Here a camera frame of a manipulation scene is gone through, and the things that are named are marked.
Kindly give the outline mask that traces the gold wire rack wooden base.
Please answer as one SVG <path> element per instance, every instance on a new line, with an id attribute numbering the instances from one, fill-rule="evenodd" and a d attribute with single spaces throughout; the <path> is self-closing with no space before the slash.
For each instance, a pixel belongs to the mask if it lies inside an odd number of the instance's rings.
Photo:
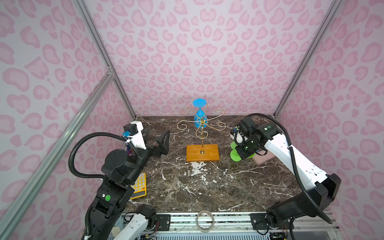
<path id="1" fill-rule="evenodd" d="M 187 145 L 186 161 L 191 162 L 216 162 L 220 160 L 219 147 L 217 144 L 205 144 L 204 140 L 208 137 L 209 133 L 206 129 L 212 129 L 215 131 L 223 131 L 227 126 L 223 122 L 218 122 L 218 128 L 212 127 L 209 123 L 212 120 L 216 120 L 222 117 L 225 111 L 221 108 L 216 108 L 215 112 L 219 115 L 216 117 L 208 118 L 205 113 L 198 115 L 191 107 L 186 106 L 181 110 L 183 115 L 187 115 L 191 110 L 196 117 L 196 120 L 180 120 L 177 123 L 177 128 L 184 131 L 188 128 L 187 123 L 197 124 L 195 135 L 201 140 L 200 145 Z"/>

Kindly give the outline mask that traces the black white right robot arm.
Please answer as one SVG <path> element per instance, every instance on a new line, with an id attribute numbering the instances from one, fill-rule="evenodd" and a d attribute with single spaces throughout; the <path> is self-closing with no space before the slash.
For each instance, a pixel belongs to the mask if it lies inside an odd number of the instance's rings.
<path id="1" fill-rule="evenodd" d="M 261 155 L 261 152 L 272 153 L 294 174 L 301 189 L 298 195 L 268 208 L 266 220 L 269 227 L 277 228 L 285 221 L 304 216 L 319 217 L 331 225 L 333 220 L 324 211 L 336 199 L 341 178 L 320 169 L 294 147 L 288 131 L 278 121 L 261 114 L 269 122 L 258 125 L 253 116 L 250 114 L 240 120 L 231 132 L 235 152 L 241 160 Z"/>

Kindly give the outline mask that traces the blue wine glass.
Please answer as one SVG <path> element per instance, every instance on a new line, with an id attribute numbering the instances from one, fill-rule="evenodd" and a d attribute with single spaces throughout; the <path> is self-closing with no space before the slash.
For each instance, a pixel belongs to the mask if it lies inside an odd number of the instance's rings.
<path id="1" fill-rule="evenodd" d="M 203 107 L 207 106 L 207 101 L 204 99 L 196 99 L 193 101 L 193 105 L 198 108 L 198 111 L 194 116 L 195 127 L 205 128 L 207 126 L 206 122 L 208 118 L 206 117 L 206 113 L 203 111 Z"/>

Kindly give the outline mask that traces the green wine glass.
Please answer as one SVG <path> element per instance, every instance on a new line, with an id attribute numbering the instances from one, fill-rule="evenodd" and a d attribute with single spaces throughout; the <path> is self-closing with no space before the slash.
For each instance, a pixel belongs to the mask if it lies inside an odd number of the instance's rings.
<path id="1" fill-rule="evenodd" d="M 235 142 L 231 142 L 230 147 L 234 150 L 237 147 L 237 144 Z"/>
<path id="2" fill-rule="evenodd" d="M 242 160 L 242 158 L 239 156 L 238 152 L 236 150 L 232 150 L 230 153 L 231 159 L 235 162 L 239 162 Z"/>

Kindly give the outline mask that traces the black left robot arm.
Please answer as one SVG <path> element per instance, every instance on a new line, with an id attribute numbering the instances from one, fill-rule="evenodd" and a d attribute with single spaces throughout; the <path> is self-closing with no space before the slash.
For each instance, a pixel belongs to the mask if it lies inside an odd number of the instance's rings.
<path id="1" fill-rule="evenodd" d="M 134 153 L 129 155 L 123 149 L 116 149 L 106 156 L 102 166 L 103 182 L 85 215 L 83 240 L 108 238 L 109 232 L 134 193 L 132 186 L 147 166 L 150 158 L 160 158 L 162 155 L 168 154 L 170 131 L 164 132 L 157 139 L 156 146 L 146 149 L 136 147 L 132 137 L 125 138 L 105 132 L 89 134 L 83 137 L 78 144 L 81 145 L 95 137 L 109 137 L 126 142 Z"/>

